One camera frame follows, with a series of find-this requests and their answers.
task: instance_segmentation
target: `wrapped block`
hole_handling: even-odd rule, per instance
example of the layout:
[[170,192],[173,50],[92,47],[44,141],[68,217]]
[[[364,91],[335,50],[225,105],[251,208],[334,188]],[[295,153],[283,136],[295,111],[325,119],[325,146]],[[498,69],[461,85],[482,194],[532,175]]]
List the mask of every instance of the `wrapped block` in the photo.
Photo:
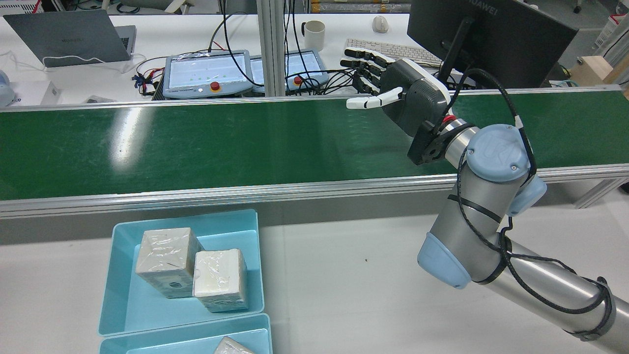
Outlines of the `wrapped block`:
[[165,297],[191,297],[194,255],[202,250],[190,227],[145,231],[135,273]]
[[210,312],[246,309],[247,265],[239,249],[196,255],[193,296]]
[[218,343],[214,354],[254,354],[254,352],[239,342],[225,336],[221,340],[221,343]]

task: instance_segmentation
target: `laptop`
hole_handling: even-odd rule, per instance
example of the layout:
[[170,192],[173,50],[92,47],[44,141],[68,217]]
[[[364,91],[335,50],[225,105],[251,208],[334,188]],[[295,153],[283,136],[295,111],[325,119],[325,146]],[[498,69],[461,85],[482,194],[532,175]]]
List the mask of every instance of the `laptop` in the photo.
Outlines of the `laptop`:
[[135,44],[135,26],[114,27],[105,10],[8,14],[4,19],[46,67],[99,62],[73,57],[44,59],[66,55],[104,62],[126,61]]

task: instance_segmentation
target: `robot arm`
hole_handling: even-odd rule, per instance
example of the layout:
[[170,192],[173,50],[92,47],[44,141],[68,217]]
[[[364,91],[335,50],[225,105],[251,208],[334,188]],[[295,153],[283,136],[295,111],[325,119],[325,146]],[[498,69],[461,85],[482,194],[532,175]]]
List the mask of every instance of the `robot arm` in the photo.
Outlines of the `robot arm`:
[[[414,163],[445,158],[457,168],[457,183],[426,235],[419,265],[455,288],[469,282],[486,286],[605,351],[629,353],[629,304],[614,296],[603,278],[580,277],[505,235],[511,218],[546,191],[519,116],[515,127],[479,129],[451,116],[445,86],[415,63],[362,49],[345,54],[351,59],[342,65],[357,69],[355,87],[378,94],[349,99],[347,108],[382,107],[413,137],[408,156]],[[509,226],[498,232],[505,215]]]

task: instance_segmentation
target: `monitor stand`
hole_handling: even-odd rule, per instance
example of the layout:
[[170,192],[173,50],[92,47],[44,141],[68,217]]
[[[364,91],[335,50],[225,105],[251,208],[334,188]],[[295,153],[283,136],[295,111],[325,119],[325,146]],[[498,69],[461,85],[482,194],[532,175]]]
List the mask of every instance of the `monitor stand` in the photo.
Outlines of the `monitor stand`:
[[461,54],[461,48],[463,47],[463,42],[469,33],[470,27],[474,23],[474,19],[471,17],[466,17],[461,21],[459,25],[459,29],[457,30],[457,34],[454,36],[454,40],[450,45],[450,48],[446,48],[446,43],[442,42],[442,46],[448,49],[448,54],[445,56],[445,60],[439,70],[439,75],[437,79],[441,81],[444,85],[447,85],[448,77],[450,77],[450,73],[454,68],[454,63]]

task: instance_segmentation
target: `computer mouse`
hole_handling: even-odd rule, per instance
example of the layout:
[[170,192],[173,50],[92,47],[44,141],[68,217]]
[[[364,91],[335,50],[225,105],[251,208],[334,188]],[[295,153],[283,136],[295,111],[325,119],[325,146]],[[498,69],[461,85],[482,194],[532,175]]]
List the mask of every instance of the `computer mouse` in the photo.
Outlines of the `computer mouse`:
[[371,23],[371,28],[373,28],[374,32],[377,33],[387,33],[389,30],[389,23],[384,16],[376,16],[374,17],[374,21]]
[[9,87],[9,77],[0,70],[0,107],[8,106],[15,98],[15,92]]

